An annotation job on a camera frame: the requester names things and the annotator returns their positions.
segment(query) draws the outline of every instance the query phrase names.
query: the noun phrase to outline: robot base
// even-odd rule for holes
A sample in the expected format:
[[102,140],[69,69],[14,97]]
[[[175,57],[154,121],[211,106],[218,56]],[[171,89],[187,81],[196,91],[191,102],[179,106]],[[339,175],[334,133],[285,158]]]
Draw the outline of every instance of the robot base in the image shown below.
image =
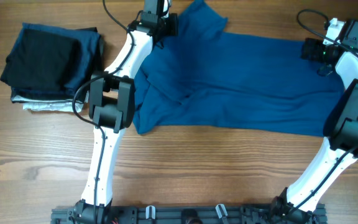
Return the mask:
[[[53,209],[51,224],[80,224],[72,220],[73,207],[67,209]],[[269,219],[270,204],[250,204],[236,207],[226,207],[227,218],[218,217],[215,207],[157,207],[155,219],[146,219],[146,208],[112,207],[111,213],[119,224],[185,224],[182,212],[192,209],[197,211],[198,218],[203,224],[270,224],[279,220],[279,217]],[[327,224],[325,206],[319,204],[313,217],[307,224]],[[281,221],[277,224],[293,224]]]

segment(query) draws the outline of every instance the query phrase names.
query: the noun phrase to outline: wood grain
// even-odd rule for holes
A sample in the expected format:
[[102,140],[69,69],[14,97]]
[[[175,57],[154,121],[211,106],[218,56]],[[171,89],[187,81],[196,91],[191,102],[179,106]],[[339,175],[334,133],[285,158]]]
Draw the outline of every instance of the wood grain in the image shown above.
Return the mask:
[[[174,0],[182,12],[191,1]],[[228,32],[281,39],[312,37],[295,21],[303,8],[330,17],[358,18],[358,1],[208,1],[229,18]],[[108,2],[123,23],[143,0]],[[310,17],[320,28],[321,20]],[[109,65],[125,33],[94,0],[0,0],[0,75],[22,22],[70,29],[96,26],[107,42]],[[0,82],[0,223],[48,223],[50,210],[73,205],[90,166],[92,127],[66,113],[31,113],[11,104]],[[114,172],[115,205],[215,205],[269,203],[295,181],[321,145],[321,138],[206,126],[155,128],[124,137]],[[333,184],[322,202],[330,223],[358,223],[358,162]]]

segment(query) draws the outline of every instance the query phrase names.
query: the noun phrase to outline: black bracket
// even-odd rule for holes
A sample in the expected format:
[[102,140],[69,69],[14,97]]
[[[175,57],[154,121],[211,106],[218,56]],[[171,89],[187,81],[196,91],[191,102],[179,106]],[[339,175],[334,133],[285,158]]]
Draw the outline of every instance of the black bracket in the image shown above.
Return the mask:
[[[94,72],[91,78],[105,75],[106,72]],[[103,96],[103,92],[118,90],[118,98]],[[114,128],[118,133],[128,128],[135,113],[134,80],[124,76],[100,78],[91,83],[89,91],[89,117],[100,126]]]
[[153,46],[163,37],[178,35],[178,15],[175,13],[164,17],[165,0],[145,0],[140,21],[132,21],[128,25],[130,31],[141,31],[153,37]]
[[[324,24],[325,29],[328,29],[328,26],[329,23]],[[348,19],[335,41],[337,40],[358,53],[358,20]],[[306,38],[302,46],[301,58],[324,63],[317,74],[327,76],[335,71],[335,65],[345,51],[337,45],[324,45],[322,40]]]
[[294,223],[307,223],[312,218],[312,212],[304,212],[300,209],[296,209],[292,203],[287,201],[287,190],[286,187],[280,196],[273,199],[270,206],[270,217],[281,217],[285,216],[285,220]]
[[353,156],[358,158],[358,80],[349,85],[324,125],[324,136],[329,138],[332,150],[357,149]]
[[[85,200],[80,200],[73,208],[68,209],[67,223],[84,223],[94,224],[94,206],[85,203]],[[104,206],[103,204],[96,206],[96,223],[97,224],[111,224],[113,213],[111,212],[111,202]]]

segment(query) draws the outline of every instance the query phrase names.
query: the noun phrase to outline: folded blue shirt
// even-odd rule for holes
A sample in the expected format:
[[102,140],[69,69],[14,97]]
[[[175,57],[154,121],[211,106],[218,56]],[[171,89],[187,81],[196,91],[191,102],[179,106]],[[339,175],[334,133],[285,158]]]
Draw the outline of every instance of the folded blue shirt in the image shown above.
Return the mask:
[[226,22],[202,0],[180,15],[179,36],[154,48],[135,77],[137,132],[212,125],[322,136],[340,77],[302,60],[303,42],[223,32]]
[[[19,33],[19,36],[12,48],[11,53],[15,51],[16,47],[20,43],[24,29],[39,30],[52,34],[58,34],[65,37],[71,37],[73,39],[76,39],[80,43],[81,47],[78,49],[77,58],[73,63],[73,69],[70,71],[70,74],[68,74],[68,76],[70,76],[70,78],[68,78],[69,81],[64,84],[66,90],[62,90],[56,93],[61,95],[74,95],[75,91],[84,82],[86,74],[90,69],[90,66],[92,65],[92,60],[96,53],[100,34],[88,30],[70,30],[60,27],[45,26],[41,24],[23,23],[23,29]],[[34,90],[22,91],[28,91],[29,93],[37,92]]]

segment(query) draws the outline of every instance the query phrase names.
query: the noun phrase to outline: folded clothes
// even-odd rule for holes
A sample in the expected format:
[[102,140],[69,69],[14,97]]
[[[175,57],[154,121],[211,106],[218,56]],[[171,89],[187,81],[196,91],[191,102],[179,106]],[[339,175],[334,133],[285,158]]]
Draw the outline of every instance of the folded clothes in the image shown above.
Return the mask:
[[7,58],[1,81],[26,90],[63,90],[79,47],[76,39],[24,29],[19,45]]
[[[16,95],[11,98],[11,101],[23,103],[23,110],[73,112],[73,100],[70,98],[65,100],[32,100]],[[77,112],[81,112],[84,107],[84,102],[88,102],[88,93],[83,101],[77,101],[75,103]]]
[[60,27],[45,26],[41,24],[23,23],[23,29],[19,33],[19,36],[7,60],[15,55],[15,51],[20,46],[24,36],[24,31],[27,29],[48,32],[50,34],[56,34],[62,37],[75,39],[79,42],[80,47],[76,52],[76,57],[74,58],[70,71],[65,76],[66,82],[63,84],[62,89],[66,95],[73,96],[75,91],[85,81],[89,70],[92,69],[92,63],[98,49],[99,39],[101,37],[100,34],[94,32],[93,30],[87,29],[70,30]]
[[223,32],[227,19],[195,0],[179,36],[154,48],[135,77],[134,124],[212,125],[323,135],[344,91],[337,74],[317,75],[302,42]]
[[[12,86],[11,101],[23,103],[24,110],[72,111],[76,89],[93,70],[102,69],[100,37],[96,27],[66,30],[23,24],[1,75],[1,81]],[[87,96],[77,99],[77,111]]]

